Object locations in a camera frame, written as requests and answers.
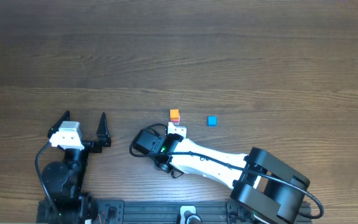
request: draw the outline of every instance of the small block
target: small block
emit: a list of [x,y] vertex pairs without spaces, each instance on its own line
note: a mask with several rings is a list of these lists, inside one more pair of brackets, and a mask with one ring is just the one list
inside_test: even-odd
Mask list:
[[179,119],[179,110],[178,109],[175,109],[175,110],[171,110],[170,111],[170,117],[171,117],[171,120],[178,120]]
[[217,125],[217,119],[216,116],[208,116],[208,126],[209,127],[215,127]]

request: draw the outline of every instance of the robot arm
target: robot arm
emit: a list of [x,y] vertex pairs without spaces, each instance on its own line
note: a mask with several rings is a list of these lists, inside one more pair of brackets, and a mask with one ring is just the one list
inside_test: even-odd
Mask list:
[[[141,130],[129,150],[133,156],[150,157],[156,169],[198,174],[228,186],[232,189],[230,198],[262,223],[294,223],[305,195],[318,204],[320,214],[300,215],[323,216],[323,206],[306,191],[309,179],[267,151],[254,147],[249,155],[227,154],[199,146],[177,133],[161,136],[153,126]],[[143,155],[134,154],[132,148]],[[260,177],[268,179],[263,192],[256,189]]]

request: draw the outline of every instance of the wood grain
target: wood grain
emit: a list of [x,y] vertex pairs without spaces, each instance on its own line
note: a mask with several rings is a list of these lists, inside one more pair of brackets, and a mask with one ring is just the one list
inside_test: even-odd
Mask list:
[[95,197],[229,198],[129,155],[171,108],[202,146],[261,147],[306,175],[326,209],[315,223],[358,223],[358,1],[338,0],[0,0],[0,222],[35,221],[34,158],[65,110],[88,139],[107,114],[112,147],[86,173]]

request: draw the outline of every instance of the blue cube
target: blue cube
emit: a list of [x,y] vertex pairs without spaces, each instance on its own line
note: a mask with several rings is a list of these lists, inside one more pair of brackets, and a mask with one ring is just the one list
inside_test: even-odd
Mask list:
[[216,127],[216,124],[217,124],[216,116],[208,116],[208,126]]

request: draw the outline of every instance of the black cable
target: black cable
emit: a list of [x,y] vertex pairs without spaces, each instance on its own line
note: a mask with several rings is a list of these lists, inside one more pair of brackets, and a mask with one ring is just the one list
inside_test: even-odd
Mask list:
[[60,220],[60,212],[58,211],[55,203],[53,202],[53,200],[51,199],[49,193],[48,193],[48,190],[45,186],[45,183],[44,183],[44,180],[42,180],[42,174],[41,174],[41,171],[40,171],[40,166],[39,166],[39,159],[40,159],[40,156],[41,156],[41,153],[44,152],[44,150],[46,150],[46,148],[48,148],[50,145],[50,142],[48,141],[48,143],[46,143],[42,148],[41,150],[38,152],[37,156],[35,157],[35,169],[37,170],[37,174],[38,174],[38,178],[40,179],[40,182],[41,182],[41,186],[42,188],[44,189],[44,192],[45,192],[45,195],[47,196],[47,199],[50,203],[50,206],[52,207],[53,211],[55,212],[56,214],[56,218],[57,218],[57,221],[59,222],[59,224],[62,224],[61,220]]
[[[166,126],[164,124],[153,124],[147,128],[150,128],[150,127],[154,127],[154,126]],[[222,162],[218,159],[215,159],[215,158],[212,158],[212,157],[209,157],[209,156],[206,156],[206,155],[203,155],[203,154],[200,154],[200,153],[196,153],[196,152],[167,152],[167,153],[156,153],[156,154],[147,154],[147,155],[140,155],[140,154],[134,154],[132,152],[132,146],[135,142],[135,140],[137,139],[137,136],[132,140],[131,142],[131,145],[129,146],[129,152],[131,155],[135,156],[135,157],[157,157],[157,156],[179,156],[179,155],[182,155],[182,156],[199,156],[200,158],[205,158],[207,160],[211,160],[217,164],[221,164],[222,166],[225,166],[229,169],[235,169],[235,170],[239,170],[239,171],[243,171],[243,172],[246,172],[246,173],[249,173],[249,174],[253,174],[253,175],[258,175],[258,176],[261,176],[263,178],[266,178],[266,179],[270,179],[272,181],[276,181],[278,183],[281,183],[281,184],[284,184],[284,185],[287,185],[301,193],[303,193],[305,196],[308,196],[310,199],[312,199],[312,201],[314,201],[318,208],[319,208],[319,214],[318,215],[307,215],[307,214],[303,214],[303,213],[299,213],[299,215],[301,215],[302,217],[305,217],[305,218],[310,218],[310,219],[317,219],[317,218],[321,218],[323,215],[324,215],[324,207],[323,205],[321,204],[321,202],[314,196],[312,195],[311,193],[307,192],[306,190],[303,190],[291,183],[288,183],[282,179],[279,179],[279,178],[276,178],[276,177],[272,177],[271,175],[267,175],[267,174],[264,174],[264,173],[261,173],[261,172],[257,172],[257,171],[254,171],[254,170],[249,170],[249,169],[246,169],[246,168],[243,168],[243,167],[238,167],[238,166],[234,166],[234,165],[231,165],[229,163],[225,163],[225,162]]]

